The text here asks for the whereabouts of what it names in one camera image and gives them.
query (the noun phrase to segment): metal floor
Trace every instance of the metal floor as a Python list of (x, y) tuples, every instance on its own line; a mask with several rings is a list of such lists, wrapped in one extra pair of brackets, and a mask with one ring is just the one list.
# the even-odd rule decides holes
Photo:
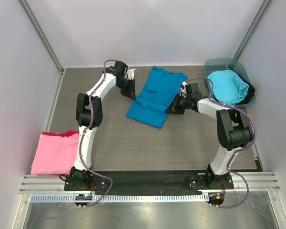
[[(151, 67), (135, 67), (136, 94), (143, 88)], [(188, 79), (203, 77), (203, 66), (168, 66), (171, 72), (183, 72)], [(99, 80), (102, 68), (67, 69), (50, 131), (77, 130), (75, 120), (78, 93), (90, 90)], [(199, 80), (203, 95), (206, 82)], [(109, 91), (103, 104), (103, 121), (92, 150), (92, 168), (96, 170), (181, 170), (206, 169), (219, 147), (216, 121), (187, 110), (185, 115), (169, 115), (163, 128), (157, 129), (126, 117), (132, 100)], [(232, 169), (255, 169), (251, 150), (240, 153)]]
[[(244, 192), (228, 192), (225, 205), (240, 202)], [(31, 203), (24, 229), (278, 229), (267, 192), (251, 192), (234, 209), (205, 202), (112, 203), (73, 209), (73, 203)]]

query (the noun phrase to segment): blue plastic bin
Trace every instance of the blue plastic bin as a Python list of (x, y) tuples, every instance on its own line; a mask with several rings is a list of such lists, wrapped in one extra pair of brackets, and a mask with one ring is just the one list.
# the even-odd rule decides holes
[[(250, 80), (248, 78), (248, 75), (243, 67), (243, 65), (235, 60), (232, 59), (213, 59), (205, 62), (204, 64), (204, 73), (207, 77), (209, 74), (216, 72), (216, 71), (223, 71), (230, 69), (234, 72), (236, 72), (238, 75), (240, 75), (244, 80), (246, 80), (248, 83), (250, 83)], [(255, 95), (251, 98), (250, 102), (247, 104), (242, 104), (239, 106), (250, 106), (255, 101)]]

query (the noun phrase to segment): aluminum frame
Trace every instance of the aluminum frame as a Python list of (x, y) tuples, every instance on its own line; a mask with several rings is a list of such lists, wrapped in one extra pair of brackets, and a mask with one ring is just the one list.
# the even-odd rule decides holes
[[(243, 172), (240, 173), (244, 176), (249, 184), (250, 192), (255, 191), (268, 191), (269, 198), (271, 200), (278, 224), (280, 228), (286, 229), (286, 217), (285, 217), (285, 210), (283, 208), (283, 204), (281, 203), (281, 192), (279, 185), (277, 183), (277, 179), (273, 172)], [(246, 191), (245, 183), (238, 175), (232, 174), (232, 180), (234, 183), (235, 188), (231, 190), (226, 190), (227, 192), (238, 192), (238, 191)], [(89, 191), (64, 191), (64, 182), (59, 179), (58, 176), (40, 176), (40, 175), (25, 175), (22, 186), (20, 188), (19, 195), (22, 195), (22, 199), (20, 202), (20, 207), (17, 213), (17, 217), (14, 223), (13, 229), (21, 229), (24, 226), (24, 222), (26, 219), (26, 215), (28, 213), (29, 203), (33, 196), (42, 196), (44, 194), (48, 194), (47, 197), (61, 197), (60, 202), (69, 202), (67, 198), (63, 198), (65, 196), (71, 196), (72, 194), (79, 194), (79, 193), (87, 193)], [(217, 192), (221, 190), (203, 190), (203, 192)], [(127, 202), (121, 198), (112, 198), (111, 203), (115, 202)], [(190, 196), (186, 196), (186, 199), (182, 199), (181, 196), (173, 197), (173, 199), (169, 199), (166, 197), (168, 201), (191, 201)], [(155, 201), (161, 202), (161, 199), (155, 198)]]

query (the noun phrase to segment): black mounting plate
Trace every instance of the black mounting plate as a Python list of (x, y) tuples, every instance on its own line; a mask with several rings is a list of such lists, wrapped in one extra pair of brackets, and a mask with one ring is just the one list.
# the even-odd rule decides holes
[[(118, 196), (185, 196), (200, 195), (201, 191), (212, 189), (203, 182), (206, 170), (168, 170), (168, 171), (97, 171), (102, 175), (113, 179), (113, 186), (109, 195)], [(197, 180), (197, 188), (190, 186), (191, 182)], [(65, 191), (90, 191), (91, 186), (86, 189), (78, 189), (65, 182)], [(103, 195), (109, 187), (109, 180), (93, 176), (95, 194)], [(233, 182), (225, 182), (225, 189), (233, 189)]]

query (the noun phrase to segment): cable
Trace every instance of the cable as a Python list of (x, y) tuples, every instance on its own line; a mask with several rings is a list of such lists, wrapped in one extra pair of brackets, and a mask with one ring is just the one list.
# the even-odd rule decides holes
[(232, 164), (233, 159), (236, 157), (236, 155), (237, 155), (239, 152), (244, 151), (244, 150), (246, 150), (246, 149), (249, 149), (249, 148), (250, 148), (251, 146), (253, 146), (253, 144), (255, 143), (255, 141), (256, 141), (256, 126), (255, 126), (255, 123), (254, 123), (254, 121), (252, 120), (252, 118), (251, 118), (246, 112), (244, 112), (243, 110), (241, 110), (241, 109), (239, 109), (239, 108), (237, 108), (237, 107), (235, 107), (235, 106), (229, 106), (229, 105), (226, 105), (226, 104), (222, 104), (222, 103), (220, 103), (220, 102), (218, 102), (218, 101), (215, 101), (215, 100), (211, 99), (211, 96), (212, 96), (212, 94), (213, 94), (213, 89), (214, 89), (214, 83), (213, 83), (212, 80), (210, 80), (210, 79), (208, 79), (208, 78), (195, 78), (195, 79), (191, 79), (191, 80), (186, 81), (186, 83), (189, 83), (189, 82), (191, 82), (191, 81), (193, 81), (193, 80), (207, 80), (207, 81), (209, 81), (209, 82), (211, 83), (211, 85), (212, 85), (211, 90), (210, 90), (210, 93), (209, 93), (209, 96), (208, 96), (209, 101), (211, 101), (211, 102), (214, 103), (214, 104), (217, 104), (217, 105), (220, 105), (220, 106), (223, 106), (223, 107), (227, 107), (227, 108), (230, 108), (230, 109), (239, 111), (239, 112), (242, 113), (244, 116), (246, 116), (246, 118), (248, 118), (249, 121), (250, 121), (251, 124), (252, 124), (254, 134), (253, 134), (253, 139), (252, 139), (251, 143), (250, 143), (249, 145), (247, 145), (246, 147), (244, 147), (244, 148), (241, 148), (241, 149), (236, 150), (236, 151), (233, 153), (233, 155), (231, 156), (231, 158), (229, 159), (229, 161), (228, 161), (228, 163), (227, 163), (227, 165), (226, 165), (226, 168), (227, 168), (227, 170), (228, 170), (230, 173), (236, 174), (236, 175), (240, 176), (241, 179), (243, 179), (243, 181), (244, 181), (244, 183), (245, 183), (245, 185), (246, 185), (246, 196), (245, 196), (245, 198), (244, 198), (240, 203), (238, 203), (238, 204), (236, 204), (236, 205), (232, 205), (232, 206), (219, 206), (219, 205), (215, 205), (215, 204), (210, 204), (210, 206), (213, 206), (213, 207), (216, 207), (216, 208), (225, 208), (225, 209), (236, 208), (236, 207), (242, 205), (242, 204), (247, 200), (248, 195), (249, 195), (249, 185), (248, 185), (248, 182), (246, 181), (246, 179), (245, 179), (241, 174), (230, 170), (230, 166), (231, 166), (231, 164)]
[(93, 170), (91, 170), (90, 168), (88, 168), (87, 165), (85, 164), (84, 159), (82, 158), (83, 157), (83, 155), (82, 155), (82, 142), (83, 142), (83, 139), (84, 139), (84, 136), (86, 134), (87, 129), (90, 129), (92, 127), (92, 125), (93, 125), (94, 113), (93, 113), (93, 105), (92, 105), (92, 96), (95, 93), (95, 91), (104, 83), (104, 81), (106, 79), (106, 63), (109, 62), (109, 61), (117, 61), (117, 60), (106, 60), (104, 62), (104, 66), (103, 66), (103, 74), (104, 74), (104, 76), (102, 78), (102, 81), (95, 87), (95, 89), (90, 93), (90, 95), (88, 95), (89, 107), (90, 107), (90, 110), (91, 110), (91, 119), (90, 119), (89, 125), (86, 128), (84, 128), (84, 131), (82, 133), (82, 137), (81, 137), (80, 145), (79, 145), (79, 156), (80, 156), (81, 162), (82, 162), (82, 164), (83, 164), (83, 166), (85, 167), (86, 170), (88, 170), (90, 173), (92, 173), (92, 174), (94, 174), (94, 175), (96, 175), (98, 177), (101, 177), (101, 178), (109, 180), (110, 181), (110, 185), (109, 185), (109, 188), (107, 189), (107, 191), (104, 193), (104, 195), (101, 196), (101, 198), (99, 198), (98, 200), (96, 200), (93, 203), (87, 204), (86, 207), (91, 207), (93, 205), (96, 205), (98, 202), (100, 202), (110, 192), (110, 190), (112, 188), (112, 185), (113, 185), (113, 180), (110, 177), (107, 177), (107, 176), (104, 176), (102, 174), (96, 173)]
[[(103, 66), (103, 74), (104, 74), (104, 76), (103, 76), (103, 78), (102, 78), (102, 81), (95, 87), (95, 89), (90, 93), (90, 95), (88, 95), (89, 106), (90, 106), (90, 109), (91, 109), (91, 119), (90, 119), (89, 125), (88, 125), (86, 128), (84, 128), (84, 131), (83, 131), (83, 134), (82, 134), (82, 137), (81, 137), (81, 140), (80, 140), (80, 144), (79, 144), (79, 155), (80, 155), (80, 159), (81, 159), (82, 164), (84, 165), (84, 167), (85, 167), (89, 172), (91, 172), (92, 174), (94, 174), (94, 175), (96, 175), (96, 176), (99, 176), (99, 177), (105, 178), (105, 179), (107, 179), (107, 180), (110, 180), (110, 185), (109, 185), (109, 188), (107, 189), (107, 191), (104, 193), (104, 195), (103, 195), (101, 198), (99, 198), (97, 201), (95, 201), (95, 202), (93, 202), (93, 203), (87, 204), (86, 207), (91, 207), (91, 206), (93, 206), (93, 205), (96, 205), (98, 202), (100, 202), (100, 201), (109, 193), (109, 191), (111, 190), (112, 185), (113, 185), (113, 180), (112, 180), (110, 177), (101, 175), (101, 174), (96, 173), (96, 172), (92, 171), (91, 169), (89, 169), (89, 168), (87, 167), (87, 165), (85, 164), (85, 161), (84, 161), (83, 158), (82, 158), (82, 142), (83, 142), (83, 138), (84, 138), (84, 136), (85, 136), (85, 134), (86, 134), (86, 130), (89, 129), (89, 128), (92, 126), (92, 124), (93, 124), (94, 113), (93, 113), (93, 105), (92, 105), (92, 95), (95, 93), (95, 91), (96, 91), (96, 90), (103, 84), (103, 82), (105, 81), (105, 79), (106, 79), (106, 63), (109, 62), (109, 61), (116, 61), (116, 60), (106, 60), (106, 61), (104, 62), (104, 66)], [(66, 176), (68, 176), (68, 175), (65, 175), (65, 174), (60, 174), (60, 175), (59, 175), (59, 178), (60, 178), (62, 181), (65, 181), (64, 179), (62, 179), (62, 176), (65, 176), (65, 177), (66, 177)], [(44, 217), (44, 219), (57, 219), (57, 218), (59, 218), (59, 217), (65, 215), (65, 214), (68, 213), (69, 211), (71, 211), (71, 210), (73, 210), (73, 209), (76, 209), (76, 208), (77, 208), (77, 207), (72, 207), (72, 208), (66, 210), (65, 212), (59, 214), (58, 216), (55, 216), (55, 217)], [(30, 226), (29, 226), (29, 229), (32, 228), (33, 223), (34, 223), (34, 221), (36, 220), (36, 217), (39, 215), (39, 213), (40, 213), (40, 211), (38, 211), (38, 212), (35, 214), (34, 218), (33, 218), (32, 221), (31, 221), (31, 224), (30, 224)]]

